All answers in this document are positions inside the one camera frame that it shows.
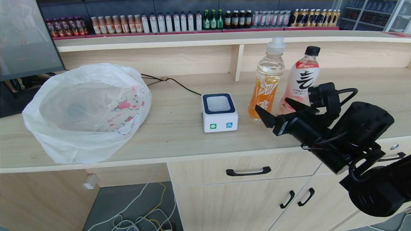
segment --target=yellow cable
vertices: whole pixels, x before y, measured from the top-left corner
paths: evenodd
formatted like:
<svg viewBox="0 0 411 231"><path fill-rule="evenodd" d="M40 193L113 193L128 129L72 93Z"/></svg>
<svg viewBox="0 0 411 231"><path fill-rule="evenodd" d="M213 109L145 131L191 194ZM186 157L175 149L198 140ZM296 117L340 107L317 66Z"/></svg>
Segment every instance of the yellow cable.
<svg viewBox="0 0 411 231"><path fill-rule="evenodd" d="M154 209L158 208L158 206L160 206L160 205L161 205L161 203L163 203L164 192L166 191L166 188L167 188L167 187L166 187L164 184L162 184L161 182L159 182L159 184L161 184L161 185L164 187L164 189L163 189L163 193L161 194L161 200L160 200L160 203L159 203L157 206L155 206L152 210L150 210L150 212L148 212L148 213L151 213ZM148 221L155 221L155 222L157 222L158 226L160 227L160 230L161 230L161 231L163 231L163 229L162 229L162 228L161 228L161 226L160 226L160 222L158 222L157 220L154 220L154 219L147 219L147 218L146 218L146 220L148 220Z"/></svg>

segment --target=white bottle cap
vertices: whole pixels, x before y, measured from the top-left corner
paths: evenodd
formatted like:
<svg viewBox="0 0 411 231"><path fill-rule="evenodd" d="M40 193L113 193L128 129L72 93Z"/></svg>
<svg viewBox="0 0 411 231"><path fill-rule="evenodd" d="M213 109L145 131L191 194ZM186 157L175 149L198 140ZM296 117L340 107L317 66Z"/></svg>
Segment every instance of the white bottle cap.
<svg viewBox="0 0 411 231"><path fill-rule="evenodd" d="M285 43L283 37L274 37L267 45L267 53L269 54L282 54L285 49Z"/></svg>

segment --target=computer screen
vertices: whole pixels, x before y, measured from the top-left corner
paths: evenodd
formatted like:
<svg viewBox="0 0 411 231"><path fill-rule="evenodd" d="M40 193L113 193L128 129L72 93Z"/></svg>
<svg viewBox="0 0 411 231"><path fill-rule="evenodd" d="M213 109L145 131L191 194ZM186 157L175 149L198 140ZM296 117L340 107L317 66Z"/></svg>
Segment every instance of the computer screen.
<svg viewBox="0 0 411 231"><path fill-rule="evenodd" d="M36 0L0 1L0 81L64 70Z"/></svg>

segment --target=cabinet handle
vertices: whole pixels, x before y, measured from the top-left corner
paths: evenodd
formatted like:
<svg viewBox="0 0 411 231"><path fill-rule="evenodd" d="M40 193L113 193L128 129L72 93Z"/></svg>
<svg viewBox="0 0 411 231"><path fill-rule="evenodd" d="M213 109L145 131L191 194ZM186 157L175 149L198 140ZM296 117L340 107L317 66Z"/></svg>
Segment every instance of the cabinet handle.
<svg viewBox="0 0 411 231"><path fill-rule="evenodd" d="M293 190L291 190L290 191L290 199L288 200L288 202L287 202L287 204L281 204L280 205L280 208L285 208L285 207L287 207L287 205L293 200L293 198L294 198L294 196L295 196L296 194L294 193L294 191Z"/></svg>
<svg viewBox="0 0 411 231"><path fill-rule="evenodd" d="M299 201L299 202L297 203L298 206L304 206L305 204L307 204L307 202L312 198L312 196L313 196L314 193L315 193L315 191L314 191L313 188L308 189L308 191L309 191L309 197L308 197L308 199L307 199L304 203L301 203L301 201Z"/></svg>
<svg viewBox="0 0 411 231"><path fill-rule="evenodd" d="M259 173L235 173L233 169L227 169L226 173L229 176L254 176L254 175L263 175L271 172L271 168L269 166L263 167L263 171Z"/></svg>
<svg viewBox="0 0 411 231"><path fill-rule="evenodd" d="M398 157L395 158L388 158L388 159L379 159L377 162L383 162L383 161L390 161L390 160L396 160L396 159L402 159L405 157L405 153L399 152L397 153Z"/></svg>

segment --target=bottle cap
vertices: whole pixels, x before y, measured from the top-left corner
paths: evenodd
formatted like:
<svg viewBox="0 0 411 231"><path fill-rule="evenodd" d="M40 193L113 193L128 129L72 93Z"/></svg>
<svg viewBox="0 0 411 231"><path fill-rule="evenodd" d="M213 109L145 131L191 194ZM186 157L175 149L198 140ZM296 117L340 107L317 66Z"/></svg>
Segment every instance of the bottle cap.
<svg viewBox="0 0 411 231"><path fill-rule="evenodd" d="M285 43L283 37L274 37L267 45L267 53L269 54L282 54L285 49Z"/></svg>
<svg viewBox="0 0 411 231"><path fill-rule="evenodd" d="M305 54L310 56L318 56L319 53L320 48L317 46L307 46L307 49L305 50Z"/></svg>

